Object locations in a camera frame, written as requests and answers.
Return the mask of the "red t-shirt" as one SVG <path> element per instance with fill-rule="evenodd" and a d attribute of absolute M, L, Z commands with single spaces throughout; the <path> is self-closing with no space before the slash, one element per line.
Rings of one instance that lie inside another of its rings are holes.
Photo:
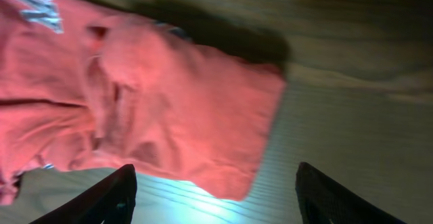
<path fill-rule="evenodd" d="M 119 168 L 240 201 L 285 87 L 278 69 L 81 0 L 1 0 L 1 203 L 44 166 Z"/>

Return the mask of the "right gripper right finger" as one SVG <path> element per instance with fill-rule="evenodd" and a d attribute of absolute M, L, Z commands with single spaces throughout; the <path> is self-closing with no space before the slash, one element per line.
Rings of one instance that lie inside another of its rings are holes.
<path fill-rule="evenodd" d="M 296 194 L 304 224 L 405 224 L 307 162 L 298 166 Z"/>

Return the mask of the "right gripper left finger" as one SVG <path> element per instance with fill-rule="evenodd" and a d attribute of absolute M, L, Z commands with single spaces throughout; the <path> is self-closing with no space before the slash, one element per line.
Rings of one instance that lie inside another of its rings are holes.
<path fill-rule="evenodd" d="M 131 224 L 136 193 L 135 167 L 126 164 L 30 224 Z"/>

